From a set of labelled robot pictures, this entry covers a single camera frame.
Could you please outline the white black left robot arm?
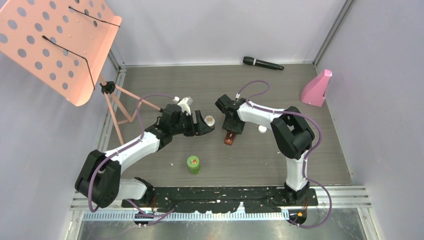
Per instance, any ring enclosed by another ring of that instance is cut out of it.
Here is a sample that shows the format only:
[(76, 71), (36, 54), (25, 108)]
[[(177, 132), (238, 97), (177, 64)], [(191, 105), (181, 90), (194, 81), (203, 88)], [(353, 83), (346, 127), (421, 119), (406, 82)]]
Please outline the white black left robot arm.
[(212, 132), (215, 119), (203, 117), (199, 110), (189, 114), (180, 104), (168, 104), (156, 122), (140, 136), (112, 150), (91, 151), (76, 179), (75, 190), (88, 198), (89, 208), (106, 208), (114, 201), (135, 200), (141, 207), (153, 202), (151, 186), (139, 177), (122, 178), (122, 173), (141, 160), (168, 145), (173, 136), (202, 136)]

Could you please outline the white bottle cap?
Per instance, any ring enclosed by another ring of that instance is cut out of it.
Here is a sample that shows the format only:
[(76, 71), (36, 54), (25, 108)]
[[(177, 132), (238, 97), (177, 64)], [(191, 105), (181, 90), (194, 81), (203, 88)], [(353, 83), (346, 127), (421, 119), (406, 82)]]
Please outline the white bottle cap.
[(263, 134), (267, 132), (267, 128), (265, 126), (259, 125), (258, 131)]

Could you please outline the white capped pill bottle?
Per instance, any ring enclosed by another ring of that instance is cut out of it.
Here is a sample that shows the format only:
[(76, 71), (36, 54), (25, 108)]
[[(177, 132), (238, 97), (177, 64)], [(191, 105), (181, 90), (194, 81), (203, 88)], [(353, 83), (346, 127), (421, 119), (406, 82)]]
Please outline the white capped pill bottle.
[(204, 118), (205, 123), (211, 128), (214, 129), (215, 128), (215, 119), (213, 116), (208, 115)]

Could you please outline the green black pill bottle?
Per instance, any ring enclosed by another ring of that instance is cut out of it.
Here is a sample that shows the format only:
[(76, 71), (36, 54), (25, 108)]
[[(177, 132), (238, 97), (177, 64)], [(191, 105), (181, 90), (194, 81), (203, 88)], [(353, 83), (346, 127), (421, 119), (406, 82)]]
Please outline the green black pill bottle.
[(186, 162), (187, 162), (188, 169), (192, 174), (194, 175), (199, 174), (201, 170), (201, 163), (200, 163), (199, 157), (192, 155), (187, 158)]

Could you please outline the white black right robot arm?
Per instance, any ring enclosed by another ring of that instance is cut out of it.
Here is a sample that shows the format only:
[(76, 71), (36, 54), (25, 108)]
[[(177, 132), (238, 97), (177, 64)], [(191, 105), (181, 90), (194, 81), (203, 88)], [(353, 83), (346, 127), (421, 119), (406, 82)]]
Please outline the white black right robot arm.
[(226, 145), (233, 144), (235, 136), (243, 132), (246, 123), (272, 131), (277, 147), (286, 159), (283, 198), (291, 205), (299, 205), (310, 187), (305, 161), (315, 139), (313, 130), (299, 110), (294, 106), (288, 109), (265, 107), (244, 98), (233, 100), (226, 94), (218, 98), (215, 106), (225, 115), (222, 129), (227, 132)]

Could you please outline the brown translucent pill container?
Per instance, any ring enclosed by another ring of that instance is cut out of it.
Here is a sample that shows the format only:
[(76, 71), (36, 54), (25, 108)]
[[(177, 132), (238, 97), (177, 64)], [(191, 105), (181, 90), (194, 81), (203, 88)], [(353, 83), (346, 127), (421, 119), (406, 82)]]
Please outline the brown translucent pill container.
[(228, 146), (232, 146), (236, 136), (237, 136), (236, 132), (228, 130), (224, 138), (224, 144)]

